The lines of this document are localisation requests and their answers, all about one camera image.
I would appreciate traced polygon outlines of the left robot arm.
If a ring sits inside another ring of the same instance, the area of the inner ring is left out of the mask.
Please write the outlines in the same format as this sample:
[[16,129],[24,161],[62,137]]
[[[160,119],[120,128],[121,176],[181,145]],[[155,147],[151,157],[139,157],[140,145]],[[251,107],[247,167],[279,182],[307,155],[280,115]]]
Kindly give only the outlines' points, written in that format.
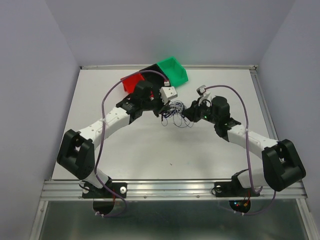
[[159,116],[178,96],[173,86],[154,87],[148,81],[139,81],[133,92],[118,102],[109,113],[91,125],[74,131],[68,130],[57,155],[57,163],[77,179],[90,183],[100,197],[111,193],[111,178],[97,167],[96,149],[102,149],[104,141],[116,131],[133,123],[145,111]]

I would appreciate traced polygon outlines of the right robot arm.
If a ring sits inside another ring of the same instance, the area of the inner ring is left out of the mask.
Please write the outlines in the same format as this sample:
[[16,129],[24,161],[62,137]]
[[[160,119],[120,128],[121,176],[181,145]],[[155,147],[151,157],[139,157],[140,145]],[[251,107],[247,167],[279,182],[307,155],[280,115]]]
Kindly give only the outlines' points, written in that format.
[[243,147],[247,155],[254,154],[262,161],[260,169],[249,167],[232,176],[230,189],[233,194],[242,195],[249,188],[261,187],[280,192],[306,176],[305,167],[292,141],[279,141],[248,130],[231,117],[226,98],[198,98],[182,114],[193,123],[200,120],[212,123],[220,138]]

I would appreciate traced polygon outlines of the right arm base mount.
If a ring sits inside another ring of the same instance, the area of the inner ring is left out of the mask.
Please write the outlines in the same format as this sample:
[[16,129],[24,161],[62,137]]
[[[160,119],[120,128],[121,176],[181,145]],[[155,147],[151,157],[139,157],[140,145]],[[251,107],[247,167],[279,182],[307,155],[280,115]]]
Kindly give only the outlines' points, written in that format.
[[232,183],[231,181],[215,182],[211,193],[217,198],[260,196],[259,193],[254,193],[251,188],[243,188],[239,183]]

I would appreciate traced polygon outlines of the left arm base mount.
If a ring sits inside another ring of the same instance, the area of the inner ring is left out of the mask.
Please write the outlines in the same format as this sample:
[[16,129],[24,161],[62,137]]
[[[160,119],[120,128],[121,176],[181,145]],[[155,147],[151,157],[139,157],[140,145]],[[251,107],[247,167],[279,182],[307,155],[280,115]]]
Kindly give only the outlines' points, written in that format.
[[[81,182],[79,187],[82,189],[83,199],[111,199],[114,195],[104,187],[96,188],[89,182]],[[112,182],[108,188],[121,196],[122,198],[127,197],[128,184],[126,182]]]

